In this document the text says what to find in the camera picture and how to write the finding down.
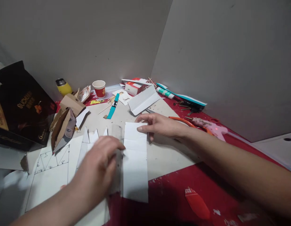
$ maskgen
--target red paper cup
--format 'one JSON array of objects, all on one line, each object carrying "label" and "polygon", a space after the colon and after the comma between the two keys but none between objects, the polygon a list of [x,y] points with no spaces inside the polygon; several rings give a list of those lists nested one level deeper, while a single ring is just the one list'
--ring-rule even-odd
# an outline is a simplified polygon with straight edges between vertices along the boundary
[{"label": "red paper cup", "polygon": [[97,97],[104,97],[105,96],[105,81],[97,80],[92,83],[92,86],[95,89],[95,93]]}]

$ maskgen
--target grey wall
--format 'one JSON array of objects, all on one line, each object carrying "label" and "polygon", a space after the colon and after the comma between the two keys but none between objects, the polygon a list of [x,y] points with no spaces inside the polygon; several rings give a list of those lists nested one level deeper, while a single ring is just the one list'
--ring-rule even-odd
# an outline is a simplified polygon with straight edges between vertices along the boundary
[{"label": "grey wall", "polygon": [[174,0],[151,76],[252,142],[291,132],[291,0]]},{"label": "grey wall", "polygon": [[73,89],[147,78],[171,2],[0,0],[0,60],[23,60],[54,100],[58,78]]}]

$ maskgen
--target red tablecloth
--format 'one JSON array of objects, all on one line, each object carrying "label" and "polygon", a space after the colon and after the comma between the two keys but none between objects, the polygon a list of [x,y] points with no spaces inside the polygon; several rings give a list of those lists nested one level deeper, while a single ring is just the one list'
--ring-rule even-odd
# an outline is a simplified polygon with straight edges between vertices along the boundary
[{"label": "red tablecloth", "polygon": [[[91,100],[94,99],[89,97],[85,104],[89,106]],[[173,105],[175,100],[164,100],[179,117],[187,116],[188,111]],[[190,117],[210,119],[203,112]],[[230,135],[224,137],[228,143],[279,165],[242,141]],[[203,198],[211,212],[210,220],[201,220],[193,213],[185,198],[187,187]],[[149,181],[148,197],[149,203],[145,204],[120,198],[119,194],[112,195],[109,200],[111,219],[107,225],[259,225],[255,221],[242,223],[238,219],[239,213],[245,213],[242,206],[246,199],[203,162]]]}]

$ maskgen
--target glue stick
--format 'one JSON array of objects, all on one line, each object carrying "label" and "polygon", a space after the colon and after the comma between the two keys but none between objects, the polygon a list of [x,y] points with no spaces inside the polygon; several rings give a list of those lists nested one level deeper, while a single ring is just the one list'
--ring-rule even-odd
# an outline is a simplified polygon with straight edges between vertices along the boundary
[{"label": "glue stick", "polygon": [[173,99],[175,95],[173,95],[172,93],[170,93],[169,91],[162,89],[160,87],[157,87],[157,92],[160,93],[162,96],[166,96],[169,99]]}]

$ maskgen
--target chocolate box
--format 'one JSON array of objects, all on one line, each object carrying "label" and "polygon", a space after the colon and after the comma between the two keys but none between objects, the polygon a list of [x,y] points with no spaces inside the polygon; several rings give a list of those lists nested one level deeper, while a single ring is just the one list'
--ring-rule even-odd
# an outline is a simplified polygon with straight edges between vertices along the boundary
[{"label": "chocolate box", "polygon": [[0,70],[0,144],[24,151],[46,146],[56,109],[23,61]]}]

